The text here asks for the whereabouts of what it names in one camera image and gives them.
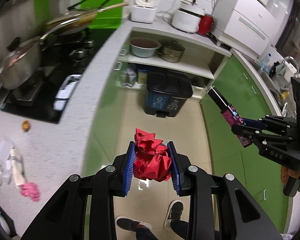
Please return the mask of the orange gloved hand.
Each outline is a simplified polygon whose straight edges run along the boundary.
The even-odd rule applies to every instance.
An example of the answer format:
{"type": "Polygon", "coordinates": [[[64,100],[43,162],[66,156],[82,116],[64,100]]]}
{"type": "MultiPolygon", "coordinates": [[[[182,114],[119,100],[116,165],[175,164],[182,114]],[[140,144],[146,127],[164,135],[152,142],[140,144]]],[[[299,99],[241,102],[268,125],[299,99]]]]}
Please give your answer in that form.
{"type": "Polygon", "coordinates": [[[288,169],[287,167],[281,166],[281,183],[283,186],[286,185],[288,178],[299,178],[300,177],[300,170],[299,171],[293,171],[291,169],[288,169]]]}

